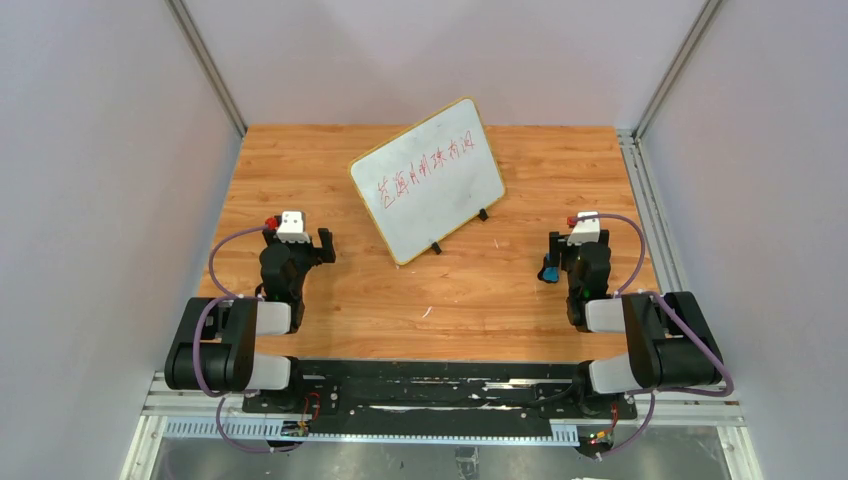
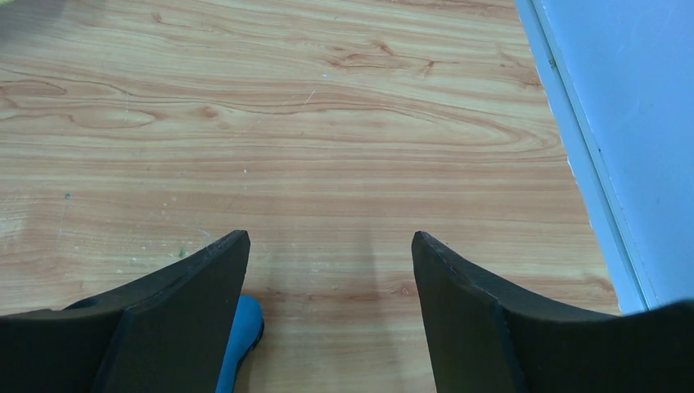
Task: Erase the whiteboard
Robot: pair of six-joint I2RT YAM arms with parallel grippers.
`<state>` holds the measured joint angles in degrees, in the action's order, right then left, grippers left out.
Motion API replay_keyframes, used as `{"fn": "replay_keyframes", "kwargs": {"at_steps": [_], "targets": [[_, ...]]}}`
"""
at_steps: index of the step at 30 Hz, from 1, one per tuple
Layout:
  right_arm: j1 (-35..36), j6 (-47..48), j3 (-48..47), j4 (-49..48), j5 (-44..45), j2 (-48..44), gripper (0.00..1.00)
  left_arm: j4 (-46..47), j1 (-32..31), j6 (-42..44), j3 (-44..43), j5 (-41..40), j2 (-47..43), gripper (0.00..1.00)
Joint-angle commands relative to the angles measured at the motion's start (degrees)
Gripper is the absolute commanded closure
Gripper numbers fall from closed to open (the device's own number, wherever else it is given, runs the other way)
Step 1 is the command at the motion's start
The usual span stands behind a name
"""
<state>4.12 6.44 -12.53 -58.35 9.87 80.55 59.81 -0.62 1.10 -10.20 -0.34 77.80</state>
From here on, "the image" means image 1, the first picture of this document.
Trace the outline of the blue black whiteboard eraser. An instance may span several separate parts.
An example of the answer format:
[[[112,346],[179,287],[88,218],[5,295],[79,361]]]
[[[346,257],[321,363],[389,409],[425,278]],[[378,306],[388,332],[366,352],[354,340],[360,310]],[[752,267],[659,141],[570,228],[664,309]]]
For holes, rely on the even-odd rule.
[[[537,279],[544,283],[556,284],[560,278],[559,271],[558,266],[543,266],[537,274]]]

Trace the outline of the yellow framed whiteboard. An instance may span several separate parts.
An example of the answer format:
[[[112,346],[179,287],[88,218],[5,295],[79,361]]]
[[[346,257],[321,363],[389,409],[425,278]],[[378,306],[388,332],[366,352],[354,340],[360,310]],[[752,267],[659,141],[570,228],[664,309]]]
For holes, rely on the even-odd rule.
[[[470,97],[355,158],[348,173],[397,265],[432,249],[506,193]]]

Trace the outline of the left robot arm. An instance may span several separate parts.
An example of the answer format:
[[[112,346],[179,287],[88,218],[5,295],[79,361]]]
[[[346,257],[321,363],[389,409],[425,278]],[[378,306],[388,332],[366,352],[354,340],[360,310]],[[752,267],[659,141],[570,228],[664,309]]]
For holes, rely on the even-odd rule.
[[[304,284],[310,270],[336,260],[333,234],[318,229],[319,242],[304,232],[264,227],[259,256],[261,282],[251,296],[223,293],[192,297],[183,310],[164,365],[172,390],[209,397],[252,393],[290,410],[306,398],[303,374],[291,356],[261,354],[261,336],[296,333],[305,312]]]

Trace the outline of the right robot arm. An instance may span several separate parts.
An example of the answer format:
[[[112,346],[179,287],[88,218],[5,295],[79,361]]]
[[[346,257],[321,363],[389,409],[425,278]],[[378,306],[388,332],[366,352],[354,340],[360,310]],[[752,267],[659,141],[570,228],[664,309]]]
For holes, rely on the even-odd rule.
[[[554,284],[566,279],[569,323],[585,333],[621,333],[625,353],[581,362],[569,392],[590,410],[626,393],[676,391],[726,395],[722,354],[693,293],[611,294],[609,232],[548,236],[549,251],[538,274]]]

